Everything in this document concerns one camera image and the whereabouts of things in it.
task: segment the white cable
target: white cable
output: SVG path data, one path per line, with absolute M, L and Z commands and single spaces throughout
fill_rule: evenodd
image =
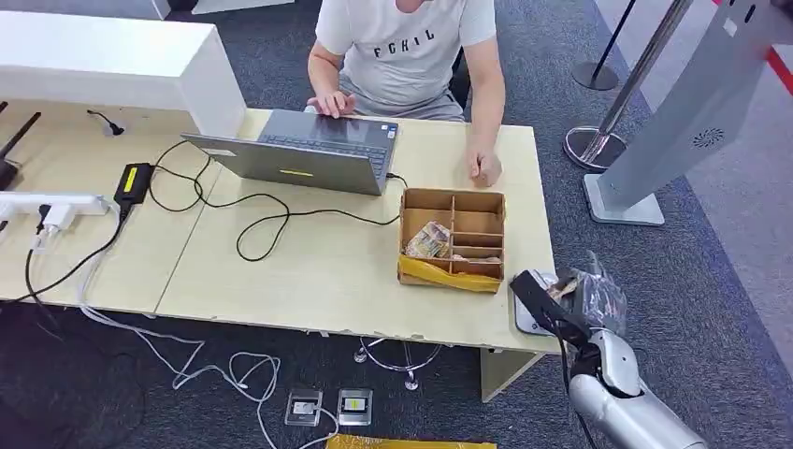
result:
M 120 225 L 121 214 L 120 214 L 118 205 L 113 203 L 113 204 L 110 205 L 110 208 L 112 209 L 113 213 L 116 216 L 116 225 L 117 226 Z M 191 381 L 192 379 L 198 377 L 199 375 L 201 375 L 201 374 L 203 374 L 203 373 L 205 373 L 207 371 L 218 371 L 218 372 L 220 372 L 221 375 L 223 376 L 223 379 L 226 380 L 229 384 L 231 384 L 231 386 L 233 386 L 242 396 L 244 396 L 245 398 L 247 398 L 247 399 L 249 399 L 249 400 L 251 400 L 253 402 L 256 402 L 258 404 L 256 406 L 256 419 L 259 422 L 259 427 L 262 430 L 262 434 L 265 436 L 265 440 L 267 440 L 267 443 L 269 444 L 270 448 L 278 449 L 276 447 L 275 443 L 270 439 L 269 435 L 267 434 L 267 431 L 265 430 L 265 424 L 262 421 L 261 410 L 262 410 L 262 405 L 264 405 L 264 403 L 267 402 L 267 400 L 270 399 L 270 397 L 272 397 L 273 393 L 275 392 L 275 385 L 276 385 L 276 382 L 278 381 L 278 371 L 281 368 L 281 360 L 278 357 L 273 357 L 273 356 L 267 355 L 267 354 L 258 354 L 258 353 L 249 353 L 249 352 L 245 352 L 245 351 L 240 351 L 240 352 L 234 353 L 231 357 L 229 357 L 229 359 L 228 359 L 228 373 L 226 373 L 226 371 L 224 371 L 223 369 L 219 368 L 216 365 L 206 365 L 204 368 L 198 369 L 198 370 L 188 374 L 186 371 L 187 371 L 188 368 L 190 368 L 190 365 L 193 363 L 193 360 L 198 355 L 198 353 L 201 351 L 201 348 L 203 348 L 204 345 L 207 343 L 205 340 L 186 340 L 186 339 L 182 339 L 182 338 L 179 338 L 179 337 L 176 337 L 176 336 L 173 336 L 173 335 L 160 334 L 160 333 L 157 333 L 157 332 L 153 332 L 153 331 L 150 331 L 148 329 L 144 329 L 142 327 L 125 325 L 125 324 L 119 323 L 119 322 L 117 322 L 115 320 L 112 320 L 111 318 L 108 318 L 103 313 L 100 313 L 99 311 L 96 311 L 95 309 L 93 309 L 91 306 L 88 305 L 88 301 L 86 299 L 86 291 L 88 290 L 88 285 L 91 283 L 91 279 L 93 278 L 94 274 L 96 273 L 96 270 L 99 268 L 99 265 L 101 264 L 102 259 L 104 258 L 105 254 L 110 250 L 111 247 L 112 247 L 112 245 L 110 247 L 108 247 L 105 251 L 103 251 L 102 253 L 97 254 L 96 257 L 94 257 L 94 260 L 88 266 L 88 268 L 83 270 L 84 272 L 83 272 L 82 278 L 78 282 L 78 290 L 77 290 L 78 301 L 79 301 L 79 309 L 82 311 L 82 313 L 85 316 L 87 316 L 89 319 L 91 319 L 93 321 L 96 321 L 97 323 L 100 323 L 100 324 L 103 324 L 103 325 L 106 325 L 106 326 L 116 327 L 116 328 L 119 328 L 119 329 L 125 329 L 125 330 L 129 330 L 129 331 L 135 332 L 136 335 L 138 335 L 144 342 L 146 342 L 147 345 L 149 345 L 149 348 L 151 348 L 151 351 L 154 353 L 154 355 L 157 358 L 159 358 L 168 367 L 168 369 L 170 369 L 174 374 L 176 374 L 176 377 L 174 377 L 173 381 L 171 382 L 171 387 L 174 390 L 180 389 L 184 384 L 186 384 L 187 382 Z M 178 341 L 180 343 L 196 345 L 196 348 L 193 351 L 193 353 L 190 355 L 190 357 L 187 359 L 187 362 L 185 362 L 184 366 L 182 366 L 181 369 L 176 369 L 176 368 L 173 367 L 173 365 L 170 364 L 170 362 L 168 362 L 159 353 L 159 351 L 157 351 L 156 348 L 154 348 L 153 343 L 151 343 L 151 341 L 145 337 L 147 335 L 151 336 L 151 337 L 156 337 L 156 338 L 159 338 L 159 339 L 169 339 L 169 340 L 173 340 L 173 341 Z M 250 369 L 248 369 L 248 371 L 245 372 L 245 374 L 241 378 L 239 378 L 239 380 L 238 380 L 237 379 L 237 375 L 234 372 L 234 366 L 233 365 L 234 365 L 234 360 L 237 357 L 242 356 L 242 355 L 249 356 L 249 357 L 252 357 L 254 359 L 258 358 L 258 359 L 261 359 L 261 360 L 259 360 Z M 261 367 L 262 365 L 266 364 L 267 362 L 269 362 L 270 366 L 272 367 L 272 378 L 270 379 L 270 382 L 267 385 L 267 388 L 265 388 L 265 391 L 262 393 L 262 397 L 257 398 L 257 397 L 254 397 L 254 396 L 250 395 L 247 391 L 245 391 L 245 390 L 248 389 L 248 386 L 245 384 L 245 380 L 248 378 L 248 376 L 253 374 L 259 367 Z M 306 449 L 306 448 L 311 447 L 314 444 L 317 444 L 319 442 L 324 442 L 324 441 L 330 440 L 331 438 L 333 438 L 334 436 L 339 434 L 339 420 L 336 419 L 336 416 L 334 416 L 331 412 L 329 412 L 326 409 L 319 408 L 318 410 L 319 410 L 320 413 L 324 413 L 324 414 L 328 415 L 330 417 L 330 419 L 333 420 L 333 423 L 334 423 L 336 428 L 333 431 L 333 433 L 330 433 L 330 434 L 328 434 L 325 437 L 318 438 L 318 439 L 316 439 L 316 440 L 314 440 L 312 442 L 308 442 L 308 443 L 300 446 L 299 449 Z

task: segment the man's right hand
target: man's right hand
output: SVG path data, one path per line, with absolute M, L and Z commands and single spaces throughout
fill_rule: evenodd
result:
M 352 114 L 355 109 L 354 95 L 345 95 L 341 91 L 331 94 L 317 95 L 309 98 L 309 106 L 314 106 L 318 114 L 330 115 L 334 119 L 342 115 Z

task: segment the man's left hand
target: man's left hand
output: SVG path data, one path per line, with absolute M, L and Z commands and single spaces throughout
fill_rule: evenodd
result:
M 493 151 L 466 151 L 469 176 L 478 187 L 490 187 L 501 176 L 501 161 Z

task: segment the yellow plastic bag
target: yellow plastic bag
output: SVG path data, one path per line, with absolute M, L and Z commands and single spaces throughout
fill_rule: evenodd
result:
M 496 449 L 496 445 L 490 442 L 407 442 L 337 435 L 328 440 L 325 449 Z
M 404 274 L 408 274 L 425 281 L 461 288 L 471 292 L 495 293 L 501 286 L 501 281 L 495 278 L 490 278 L 479 274 L 452 274 L 432 264 L 427 264 L 427 262 L 416 260 L 406 255 L 401 255 L 399 257 L 399 269 Z

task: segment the silver pole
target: silver pole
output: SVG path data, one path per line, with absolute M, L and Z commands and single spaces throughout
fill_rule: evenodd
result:
M 581 158 L 585 163 L 592 164 L 600 152 L 603 151 L 603 147 L 605 147 L 614 127 L 627 107 L 627 102 L 642 85 L 642 81 L 644 81 L 647 73 L 650 72 L 650 68 L 656 63 L 658 55 L 664 50 L 672 33 L 674 33 L 677 25 L 680 24 L 692 2 L 693 0 L 674 0 L 672 2 L 656 32 L 644 49 L 642 57 L 639 58 L 639 62 L 633 67 L 633 71 L 630 72 L 630 76 L 625 81 L 625 86 L 623 86 L 616 100 L 614 100 L 612 108 L 609 109 L 609 113 L 606 114 L 603 122 L 600 123 L 598 132 L 592 141 L 589 142 L 584 154 L 582 154 Z

